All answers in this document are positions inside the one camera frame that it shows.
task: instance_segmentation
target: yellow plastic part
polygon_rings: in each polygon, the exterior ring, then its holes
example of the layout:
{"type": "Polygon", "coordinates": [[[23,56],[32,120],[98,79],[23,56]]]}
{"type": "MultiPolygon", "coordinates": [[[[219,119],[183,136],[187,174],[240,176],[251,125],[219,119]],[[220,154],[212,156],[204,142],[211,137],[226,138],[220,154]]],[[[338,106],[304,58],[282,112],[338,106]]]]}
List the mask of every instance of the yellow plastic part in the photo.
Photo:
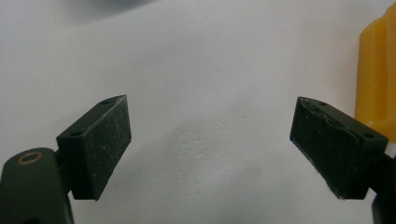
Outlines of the yellow plastic part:
{"type": "Polygon", "coordinates": [[[361,32],[355,118],[396,142],[396,4],[361,32]]]}

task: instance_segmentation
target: white background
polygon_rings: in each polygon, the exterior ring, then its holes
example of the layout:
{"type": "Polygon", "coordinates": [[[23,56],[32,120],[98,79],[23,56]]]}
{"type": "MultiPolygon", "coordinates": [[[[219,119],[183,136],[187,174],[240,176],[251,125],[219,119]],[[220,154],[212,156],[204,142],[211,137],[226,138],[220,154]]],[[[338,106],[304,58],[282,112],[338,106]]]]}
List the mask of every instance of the white background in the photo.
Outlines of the white background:
{"type": "Polygon", "coordinates": [[[353,115],[392,2],[3,0],[0,164],[127,94],[132,144],[77,224],[372,223],[374,194],[338,201],[289,133],[298,96],[353,115]]]}

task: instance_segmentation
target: black plastic part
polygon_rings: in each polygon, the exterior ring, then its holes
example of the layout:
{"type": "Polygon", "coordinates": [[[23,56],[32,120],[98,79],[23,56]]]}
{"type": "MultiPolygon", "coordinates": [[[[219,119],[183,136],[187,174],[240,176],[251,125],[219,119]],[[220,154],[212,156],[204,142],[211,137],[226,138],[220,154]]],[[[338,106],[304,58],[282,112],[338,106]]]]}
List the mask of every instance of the black plastic part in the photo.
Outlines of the black plastic part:
{"type": "Polygon", "coordinates": [[[341,199],[363,199],[388,139],[321,101],[297,99],[290,140],[341,199]]]}
{"type": "Polygon", "coordinates": [[[394,185],[396,160],[388,155],[382,157],[381,162],[372,169],[370,188],[377,193],[377,197],[389,205],[396,205],[396,190],[394,185]]]}
{"type": "Polygon", "coordinates": [[[98,200],[131,142],[125,95],[102,101],[56,139],[75,199],[98,200]]]}
{"type": "Polygon", "coordinates": [[[0,186],[0,223],[73,223],[51,149],[30,149],[6,162],[0,186]]]}

